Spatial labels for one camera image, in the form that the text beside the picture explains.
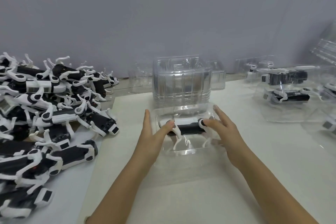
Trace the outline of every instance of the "transparent plastic box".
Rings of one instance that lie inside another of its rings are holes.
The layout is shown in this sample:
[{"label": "transparent plastic box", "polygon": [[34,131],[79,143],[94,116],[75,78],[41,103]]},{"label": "transparent plastic box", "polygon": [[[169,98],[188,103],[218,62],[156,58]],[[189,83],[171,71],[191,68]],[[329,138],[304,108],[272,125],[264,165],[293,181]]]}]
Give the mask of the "transparent plastic box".
[{"label": "transparent plastic box", "polygon": [[153,62],[153,98],[157,106],[206,103],[212,68],[199,56],[157,58]]},{"label": "transparent plastic box", "polygon": [[306,116],[302,128],[327,152],[336,157],[336,109],[317,108]]},{"label": "transparent plastic box", "polygon": [[212,67],[211,89],[224,90],[226,72],[222,62],[219,60],[210,60],[208,61],[208,65]]},{"label": "transparent plastic box", "polygon": [[272,122],[302,122],[323,105],[314,80],[318,67],[271,69],[263,75],[254,93],[263,117]]},{"label": "transparent plastic box", "polygon": [[136,62],[128,70],[130,87],[133,93],[146,93],[152,91],[153,67],[149,63]]},{"label": "transparent plastic box", "polygon": [[202,118],[219,119],[213,110],[213,103],[165,107],[151,112],[153,133],[171,119],[175,120],[182,133],[185,132],[179,142],[173,132],[165,137],[155,167],[189,169],[218,161],[225,149],[221,147],[220,138],[214,130],[210,129],[210,135],[201,131],[198,122]]},{"label": "transparent plastic box", "polygon": [[246,86],[257,86],[261,80],[261,69],[274,67],[273,55],[236,60],[236,73],[245,74]]}]

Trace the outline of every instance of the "pile of robot dogs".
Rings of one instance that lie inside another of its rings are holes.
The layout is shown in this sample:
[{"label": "pile of robot dogs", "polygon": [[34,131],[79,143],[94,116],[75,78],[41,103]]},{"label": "pile of robot dogs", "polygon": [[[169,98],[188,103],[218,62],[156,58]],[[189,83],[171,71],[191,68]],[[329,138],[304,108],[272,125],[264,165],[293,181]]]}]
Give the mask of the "pile of robot dogs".
[{"label": "pile of robot dogs", "polygon": [[43,186],[49,177],[98,154],[92,139],[70,146],[70,122],[96,137],[119,131],[110,109],[99,103],[106,101],[105,88],[119,83],[112,73],[83,64],[73,69],[63,63],[69,57],[48,59],[42,70],[26,58],[0,56],[0,220],[26,218],[48,205],[53,191]]}]

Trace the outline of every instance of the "finger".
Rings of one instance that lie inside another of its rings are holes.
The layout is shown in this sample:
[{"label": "finger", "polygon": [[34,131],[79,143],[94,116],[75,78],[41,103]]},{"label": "finger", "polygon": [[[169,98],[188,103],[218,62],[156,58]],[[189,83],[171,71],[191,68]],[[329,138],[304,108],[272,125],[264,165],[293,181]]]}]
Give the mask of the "finger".
[{"label": "finger", "polygon": [[220,137],[224,135],[227,130],[227,128],[218,120],[204,119],[203,122],[206,126],[216,131]]},{"label": "finger", "polygon": [[213,109],[217,113],[224,126],[228,126],[233,123],[232,120],[230,120],[230,118],[217,105],[214,105]]},{"label": "finger", "polygon": [[145,110],[145,116],[143,118],[141,134],[143,133],[152,135],[151,116],[148,109]]},{"label": "finger", "polygon": [[165,136],[173,129],[175,126],[174,121],[170,120],[168,121],[164,126],[162,126],[158,132],[155,133],[154,137],[155,139],[162,140],[165,138]]}]

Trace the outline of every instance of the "black plastic part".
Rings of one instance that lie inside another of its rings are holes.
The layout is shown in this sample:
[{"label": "black plastic part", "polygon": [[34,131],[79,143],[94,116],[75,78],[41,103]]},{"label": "black plastic part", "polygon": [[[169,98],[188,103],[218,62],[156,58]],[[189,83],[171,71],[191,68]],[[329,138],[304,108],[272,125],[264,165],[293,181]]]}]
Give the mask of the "black plastic part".
[{"label": "black plastic part", "polygon": [[[280,101],[280,99],[283,99],[282,96],[275,94],[274,91],[272,91],[271,93],[274,97],[278,99],[278,101]],[[306,102],[310,98],[308,94],[301,93],[300,91],[286,92],[286,94],[287,100],[283,100],[283,102]]]},{"label": "black plastic part", "polygon": [[93,141],[92,139],[89,139],[89,140],[85,141],[85,142],[82,143],[82,144],[91,144],[91,145],[93,146],[93,148],[94,148],[94,155],[95,155],[95,156],[98,155],[98,147],[97,147],[95,141]]},{"label": "black plastic part", "polygon": [[[177,125],[181,131],[181,135],[193,135],[193,134],[201,134],[204,133],[205,130],[200,128],[198,122],[193,122],[187,125]],[[170,131],[168,133],[169,136],[175,136],[175,133]]]},{"label": "black plastic part", "polygon": [[[78,70],[73,69],[71,67],[67,67],[67,66],[62,65],[62,64],[57,64],[52,69],[52,73],[56,77],[60,77],[62,73],[67,72],[67,71],[78,71]],[[68,79],[79,81],[83,76],[85,76],[85,72],[83,70],[79,70],[79,73],[69,74]]]},{"label": "black plastic part", "polygon": [[52,194],[53,194],[52,191],[50,190],[46,191],[43,196],[42,201],[48,202]]},{"label": "black plastic part", "polygon": [[14,141],[23,141],[24,139],[26,139],[29,136],[29,125],[25,124],[25,125],[15,125],[11,135],[14,136]]},{"label": "black plastic part", "polygon": [[269,74],[269,85],[281,85],[281,84],[300,84],[306,81],[308,73],[304,70],[289,71],[286,73]]},{"label": "black plastic part", "polygon": [[6,59],[6,58],[4,58],[3,60],[2,60],[2,62],[0,63],[0,65],[2,65],[2,66],[4,66],[4,67],[8,67],[9,66],[9,60],[8,59]]},{"label": "black plastic part", "polygon": [[0,156],[12,157],[14,153],[24,150],[24,154],[31,151],[35,146],[35,142],[17,142],[2,139],[0,140]]},{"label": "black plastic part", "polygon": [[[32,119],[34,117],[34,114],[29,112],[29,116]],[[11,120],[14,117],[16,117],[16,121],[27,121],[26,113],[20,106],[14,107],[7,114],[7,119],[9,119],[9,120]]]},{"label": "black plastic part", "polygon": [[63,126],[62,124],[55,124],[55,125],[52,125],[44,129],[49,129],[50,139],[54,143],[59,143],[66,139],[69,139],[69,140],[71,139],[71,136],[67,130],[67,127]]},{"label": "black plastic part", "polygon": [[118,132],[119,128],[115,127],[113,130],[112,130],[112,133],[116,134]]},{"label": "black plastic part", "polygon": [[[100,76],[99,73],[94,73],[93,75],[96,78],[98,78]],[[93,85],[95,87],[96,93],[101,94],[101,96],[104,98],[106,96],[106,91],[105,91],[105,88],[104,88],[103,80],[95,81],[95,82],[93,82]]]},{"label": "black plastic part", "polygon": [[[14,191],[0,194],[0,205],[3,205],[4,201],[10,200],[8,207],[15,209],[31,209],[34,210],[36,205],[34,204],[37,196],[39,195],[42,186],[34,190],[33,193],[27,194],[28,188],[18,188]],[[25,216],[18,216],[16,219],[22,219]]]},{"label": "black plastic part", "polygon": [[106,134],[109,133],[109,129],[112,127],[113,124],[116,124],[116,121],[111,118],[107,118],[102,116],[96,112],[91,113],[86,117],[86,122],[91,124],[90,122],[93,121],[94,124]]},{"label": "black plastic part", "polygon": [[82,95],[85,92],[84,86],[71,86],[71,91],[73,94],[79,94]]},{"label": "black plastic part", "polygon": [[12,80],[8,85],[12,90],[17,90],[19,93],[26,93],[27,92],[27,85],[26,82],[18,82]]},{"label": "black plastic part", "polygon": [[16,72],[20,74],[29,74],[31,76],[36,76],[39,73],[44,73],[45,70],[30,68],[26,66],[18,66]]},{"label": "black plastic part", "polygon": [[0,173],[6,175],[15,175],[17,171],[21,170],[32,162],[33,161],[28,159],[27,157],[22,157],[6,162],[0,162]]},{"label": "black plastic part", "polygon": [[67,165],[74,161],[79,161],[85,158],[89,149],[80,148],[77,146],[69,147],[61,151],[54,151],[51,153],[54,157],[61,157],[63,159],[63,165]]}]

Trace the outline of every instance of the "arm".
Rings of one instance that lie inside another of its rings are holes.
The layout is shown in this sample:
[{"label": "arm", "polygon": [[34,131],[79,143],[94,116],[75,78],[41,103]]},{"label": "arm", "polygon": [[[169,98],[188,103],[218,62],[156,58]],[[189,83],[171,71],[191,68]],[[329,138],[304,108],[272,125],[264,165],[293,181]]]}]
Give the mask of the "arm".
[{"label": "arm", "polygon": [[153,135],[149,111],[146,110],[143,128],[131,159],[86,224],[126,223],[139,185],[157,159],[163,140],[173,126],[174,122],[170,121]]},{"label": "arm", "polygon": [[239,169],[268,223],[318,224],[245,144],[236,125],[217,106],[218,120],[204,120],[220,136],[231,163]]}]

